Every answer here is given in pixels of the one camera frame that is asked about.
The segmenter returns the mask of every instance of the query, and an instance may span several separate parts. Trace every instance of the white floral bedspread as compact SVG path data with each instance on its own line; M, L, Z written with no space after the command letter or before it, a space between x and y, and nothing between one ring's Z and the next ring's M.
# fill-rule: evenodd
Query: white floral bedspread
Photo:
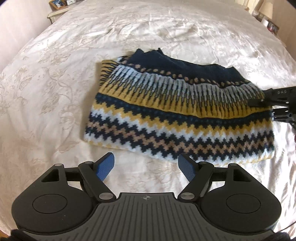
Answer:
M74 167L112 151L116 163L105 182L116 195L178 194L187 185L177 163L81 140L101 60L159 47L173 58L234 66L262 89L296 85L295 61L240 7L215 0L85 0L0 74L0 229L16 227L13 200L55 163ZM274 132L275 157L243 167L281 201L279 230L296 217L296 153L289 125L275 123ZM287 231L296 236L295 226Z

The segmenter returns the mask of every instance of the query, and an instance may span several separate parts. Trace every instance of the silver screw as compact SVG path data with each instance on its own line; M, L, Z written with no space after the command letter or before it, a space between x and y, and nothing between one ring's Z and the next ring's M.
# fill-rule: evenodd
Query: silver screw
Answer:
M109 199L113 198L113 194L109 193L109 192L103 192L99 195L99 198L102 200L109 200Z
M194 194L193 193L191 193L191 192L183 192L181 195L180 195L180 197L182 198L182 199L185 199L185 200L190 200L190 199L194 199Z

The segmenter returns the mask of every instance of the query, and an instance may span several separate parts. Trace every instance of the crosshair symbol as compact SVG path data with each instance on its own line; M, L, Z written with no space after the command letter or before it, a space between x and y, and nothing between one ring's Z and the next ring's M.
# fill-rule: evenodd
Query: crosshair symbol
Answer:
M150 198L152 198L152 197L150 197L150 196L144 196L143 197L143 199L146 200L146 201L149 200Z

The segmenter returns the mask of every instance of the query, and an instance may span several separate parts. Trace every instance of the table lamp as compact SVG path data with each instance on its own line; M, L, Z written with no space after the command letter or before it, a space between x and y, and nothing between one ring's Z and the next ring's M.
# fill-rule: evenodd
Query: table lamp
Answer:
M273 4L271 2L264 1L262 6L259 9L259 12L264 15L261 22L266 27L268 25L268 19L272 19L273 8L274 8L274 6L273 6Z

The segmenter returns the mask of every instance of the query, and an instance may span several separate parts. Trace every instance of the gray ribbed plate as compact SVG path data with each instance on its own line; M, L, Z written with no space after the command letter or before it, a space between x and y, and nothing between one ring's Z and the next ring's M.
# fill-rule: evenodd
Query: gray ribbed plate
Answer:
M179 202L173 193L122 193L115 202L98 205L91 218L72 231L27 234L40 241L259 241L273 232L240 236L221 231L207 223L194 204Z

